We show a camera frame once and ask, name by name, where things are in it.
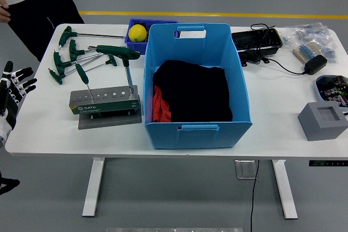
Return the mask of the person's right hand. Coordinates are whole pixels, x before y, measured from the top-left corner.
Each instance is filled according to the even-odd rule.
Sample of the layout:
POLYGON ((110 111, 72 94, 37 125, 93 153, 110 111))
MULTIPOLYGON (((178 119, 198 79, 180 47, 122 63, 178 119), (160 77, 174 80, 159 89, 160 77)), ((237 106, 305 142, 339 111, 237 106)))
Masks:
POLYGON ((11 20, 11 14, 8 11, 9 5, 6 0, 0 0, 0 22, 1 23, 9 23, 11 20))

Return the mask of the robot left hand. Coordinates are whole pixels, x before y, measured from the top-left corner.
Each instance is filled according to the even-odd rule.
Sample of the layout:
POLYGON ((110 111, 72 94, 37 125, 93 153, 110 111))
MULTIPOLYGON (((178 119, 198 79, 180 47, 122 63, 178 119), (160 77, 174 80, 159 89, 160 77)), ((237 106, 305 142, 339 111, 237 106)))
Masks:
POLYGON ((14 71, 12 61, 5 65, 1 75, 1 146, 5 145, 10 132, 15 128, 18 104, 36 88, 36 78, 24 81, 33 73, 31 67, 14 71))

